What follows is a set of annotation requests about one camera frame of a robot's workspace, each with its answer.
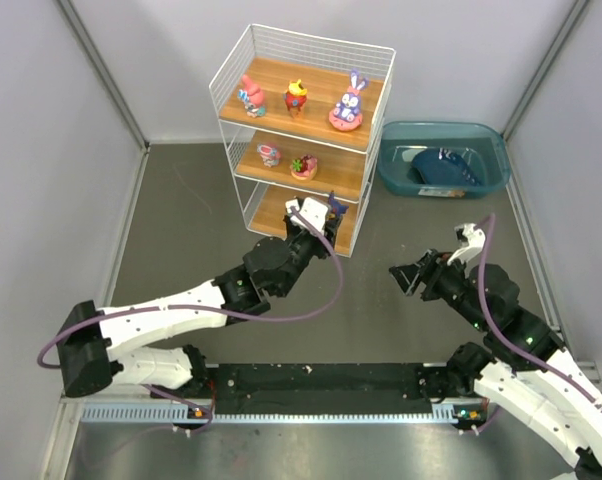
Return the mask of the yellow bear ice cream cone toy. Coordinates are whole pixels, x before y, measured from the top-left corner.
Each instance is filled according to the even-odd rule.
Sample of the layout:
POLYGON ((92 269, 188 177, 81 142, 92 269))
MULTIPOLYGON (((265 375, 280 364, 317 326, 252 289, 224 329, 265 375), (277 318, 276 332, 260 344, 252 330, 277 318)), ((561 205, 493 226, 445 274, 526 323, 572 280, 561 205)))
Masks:
POLYGON ((288 113, 296 118, 302 113, 304 104, 307 101, 308 90, 303 85, 302 80, 291 81, 283 94, 284 103, 288 113))

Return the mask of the purple bunny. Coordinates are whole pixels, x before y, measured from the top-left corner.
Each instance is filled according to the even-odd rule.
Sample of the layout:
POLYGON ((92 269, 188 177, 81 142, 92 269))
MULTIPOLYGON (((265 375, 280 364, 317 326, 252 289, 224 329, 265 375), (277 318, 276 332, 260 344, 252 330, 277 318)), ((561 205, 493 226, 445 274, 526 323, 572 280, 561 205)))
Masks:
POLYGON ((329 123, 333 128, 342 132, 350 132, 362 124, 361 92, 368 85, 369 80, 357 70, 350 72, 350 84, 328 116, 329 123))

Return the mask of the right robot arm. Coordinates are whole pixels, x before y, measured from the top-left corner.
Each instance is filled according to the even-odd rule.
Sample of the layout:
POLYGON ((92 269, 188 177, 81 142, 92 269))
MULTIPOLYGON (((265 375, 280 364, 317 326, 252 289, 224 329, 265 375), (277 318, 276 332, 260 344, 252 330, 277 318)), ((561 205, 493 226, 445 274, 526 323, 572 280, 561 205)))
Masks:
POLYGON ((508 412, 549 444, 575 479, 602 479, 602 391, 565 341, 520 305, 519 286, 500 266, 468 269, 449 252, 427 251, 392 266, 402 292, 444 301, 483 336, 449 359, 449 376, 463 394, 476 394, 508 412))

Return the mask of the navy bird toy red hat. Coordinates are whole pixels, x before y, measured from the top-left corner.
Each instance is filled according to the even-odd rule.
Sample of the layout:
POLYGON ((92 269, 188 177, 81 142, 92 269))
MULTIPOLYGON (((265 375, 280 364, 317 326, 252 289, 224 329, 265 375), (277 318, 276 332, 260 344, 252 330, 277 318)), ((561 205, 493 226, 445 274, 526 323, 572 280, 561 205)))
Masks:
POLYGON ((327 198, 329 205, 329 218, 341 218, 349 209, 347 203, 341 203, 335 196, 335 192, 331 191, 327 198))

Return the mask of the pink rabbit toy blue bow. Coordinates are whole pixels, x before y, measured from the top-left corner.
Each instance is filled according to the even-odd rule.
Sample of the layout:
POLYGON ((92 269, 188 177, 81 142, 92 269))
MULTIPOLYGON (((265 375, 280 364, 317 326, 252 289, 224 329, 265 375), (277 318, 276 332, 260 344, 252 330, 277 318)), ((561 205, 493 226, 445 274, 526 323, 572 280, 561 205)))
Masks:
POLYGON ((246 114, 252 118, 263 117, 266 114, 265 95, 261 87, 247 74, 241 77, 242 87, 237 98, 243 103, 246 114))

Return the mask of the pink toy with goggles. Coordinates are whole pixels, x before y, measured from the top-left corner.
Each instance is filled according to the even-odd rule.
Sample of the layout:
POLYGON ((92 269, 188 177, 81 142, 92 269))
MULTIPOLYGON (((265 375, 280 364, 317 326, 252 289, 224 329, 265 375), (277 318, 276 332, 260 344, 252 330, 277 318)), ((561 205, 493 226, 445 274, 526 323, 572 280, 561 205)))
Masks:
POLYGON ((260 143, 257 145, 257 153, 266 167, 278 166, 281 159, 280 150, 273 144, 260 143))

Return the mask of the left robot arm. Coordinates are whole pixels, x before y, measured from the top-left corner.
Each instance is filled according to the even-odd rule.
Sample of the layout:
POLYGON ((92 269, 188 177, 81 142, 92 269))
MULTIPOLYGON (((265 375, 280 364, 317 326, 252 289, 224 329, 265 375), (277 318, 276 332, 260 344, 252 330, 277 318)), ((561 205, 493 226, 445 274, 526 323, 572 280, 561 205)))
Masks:
POLYGON ((65 395, 87 397, 115 384, 167 390, 205 385, 205 362, 195 347, 165 350, 155 343, 269 321, 270 298, 286 297, 312 259, 332 255, 341 220, 325 208, 310 212, 294 204, 284 217, 285 238, 260 240, 238 266, 196 287, 136 305, 76 304, 54 342, 65 395))

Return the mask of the pink bear donut toy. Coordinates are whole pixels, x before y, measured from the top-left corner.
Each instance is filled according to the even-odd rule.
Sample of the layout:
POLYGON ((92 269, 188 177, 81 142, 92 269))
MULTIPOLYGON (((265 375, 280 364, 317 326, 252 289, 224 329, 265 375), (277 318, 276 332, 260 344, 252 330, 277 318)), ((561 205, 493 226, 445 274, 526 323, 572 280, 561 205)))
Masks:
POLYGON ((313 155, 303 155, 292 160, 290 173, 299 181, 312 180, 318 171, 318 159, 313 155))

